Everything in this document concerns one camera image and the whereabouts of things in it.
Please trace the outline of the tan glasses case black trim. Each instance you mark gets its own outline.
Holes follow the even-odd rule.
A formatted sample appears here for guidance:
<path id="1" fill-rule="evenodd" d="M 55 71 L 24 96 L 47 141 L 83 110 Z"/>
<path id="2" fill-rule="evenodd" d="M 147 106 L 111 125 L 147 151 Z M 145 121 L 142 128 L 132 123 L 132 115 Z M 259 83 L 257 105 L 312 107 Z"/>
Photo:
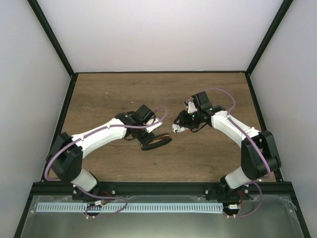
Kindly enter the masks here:
<path id="1" fill-rule="evenodd" d="M 171 135 L 169 133 L 164 133 L 154 136 L 153 139 L 146 145 L 140 144 L 140 147 L 142 151 L 150 151 L 167 145 L 171 141 Z"/>

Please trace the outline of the tan glasses case striped trim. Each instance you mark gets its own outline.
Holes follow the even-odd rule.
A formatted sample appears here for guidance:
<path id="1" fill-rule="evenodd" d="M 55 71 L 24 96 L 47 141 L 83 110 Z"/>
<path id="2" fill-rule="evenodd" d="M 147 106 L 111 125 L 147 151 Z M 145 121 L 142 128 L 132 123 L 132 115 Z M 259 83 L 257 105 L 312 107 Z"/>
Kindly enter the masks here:
<path id="1" fill-rule="evenodd" d="M 190 127 L 186 126 L 186 125 L 182 125 L 182 124 L 178 124 L 178 123 L 173 123 L 171 125 L 171 131 L 175 134 L 179 134 L 179 133 L 183 133 L 186 131 L 190 131 Z"/>

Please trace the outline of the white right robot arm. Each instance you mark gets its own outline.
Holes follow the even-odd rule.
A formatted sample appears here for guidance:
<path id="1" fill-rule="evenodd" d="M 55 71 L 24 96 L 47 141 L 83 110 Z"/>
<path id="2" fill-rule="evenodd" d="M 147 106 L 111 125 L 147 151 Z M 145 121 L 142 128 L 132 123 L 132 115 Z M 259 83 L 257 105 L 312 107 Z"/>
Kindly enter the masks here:
<path id="1" fill-rule="evenodd" d="M 171 130 L 197 132 L 207 125 L 224 133 L 241 148 L 241 165 L 221 179 L 220 194 L 224 199 L 234 198 L 240 186 L 269 176 L 281 167 L 273 134 L 243 124 L 221 106 L 206 110 L 188 107 L 179 113 Z"/>

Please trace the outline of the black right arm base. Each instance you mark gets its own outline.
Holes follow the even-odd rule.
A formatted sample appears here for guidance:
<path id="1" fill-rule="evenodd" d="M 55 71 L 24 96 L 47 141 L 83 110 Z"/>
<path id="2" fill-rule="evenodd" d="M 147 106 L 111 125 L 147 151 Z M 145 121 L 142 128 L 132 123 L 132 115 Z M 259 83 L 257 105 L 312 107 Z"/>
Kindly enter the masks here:
<path id="1" fill-rule="evenodd" d="M 220 182 L 211 182 L 204 185 L 206 200 L 216 200 L 218 202 L 240 202 L 247 199 L 248 195 L 244 192 L 245 187 L 230 188 L 225 180 L 225 176 Z"/>

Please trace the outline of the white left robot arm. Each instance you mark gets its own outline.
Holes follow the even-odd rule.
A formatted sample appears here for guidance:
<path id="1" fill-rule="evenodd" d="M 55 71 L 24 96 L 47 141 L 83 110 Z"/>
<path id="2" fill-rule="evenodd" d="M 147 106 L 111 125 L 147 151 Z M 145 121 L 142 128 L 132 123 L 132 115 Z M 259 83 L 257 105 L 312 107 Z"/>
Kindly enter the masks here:
<path id="1" fill-rule="evenodd" d="M 128 136 L 147 146 L 155 137 L 153 131 L 161 120 L 152 111 L 120 113 L 105 124 L 80 134 L 60 134 L 47 156 L 44 177 L 47 181 L 71 183 L 90 200 L 100 197 L 98 179 L 83 168 L 83 159 L 93 151 Z"/>

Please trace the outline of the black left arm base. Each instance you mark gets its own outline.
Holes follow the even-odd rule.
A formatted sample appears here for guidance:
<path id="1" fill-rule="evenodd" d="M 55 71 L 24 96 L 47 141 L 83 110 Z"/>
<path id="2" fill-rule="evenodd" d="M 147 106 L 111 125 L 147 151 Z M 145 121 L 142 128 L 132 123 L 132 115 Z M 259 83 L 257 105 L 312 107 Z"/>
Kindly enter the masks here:
<path id="1" fill-rule="evenodd" d="M 99 182 L 90 191 L 83 192 L 83 189 L 77 188 L 75 184 L 71 184 L 73 190 L 76 192 L 72 194 L 73 200 L 87 200 L 96 201 L 100 199 L 109 199 L 110 197 L 115 197 L 117 186 L 112 182 Z"/>

